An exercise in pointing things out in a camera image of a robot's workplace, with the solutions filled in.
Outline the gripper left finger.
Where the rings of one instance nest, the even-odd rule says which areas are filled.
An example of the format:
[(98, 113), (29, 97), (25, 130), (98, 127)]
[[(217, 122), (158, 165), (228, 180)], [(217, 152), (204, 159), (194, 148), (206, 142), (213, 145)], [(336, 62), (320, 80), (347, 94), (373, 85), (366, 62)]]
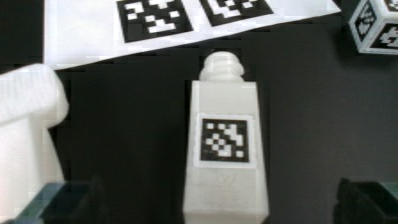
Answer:
[(48, 183), (11, 224), (107, 224), (101, 182)]

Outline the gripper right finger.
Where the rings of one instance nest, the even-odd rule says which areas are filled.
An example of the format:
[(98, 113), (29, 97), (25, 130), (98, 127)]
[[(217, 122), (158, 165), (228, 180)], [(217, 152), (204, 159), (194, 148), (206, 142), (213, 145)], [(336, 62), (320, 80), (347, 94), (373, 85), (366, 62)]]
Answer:
[(334, 224), (398, 224), (398, 182), (341, 179)]

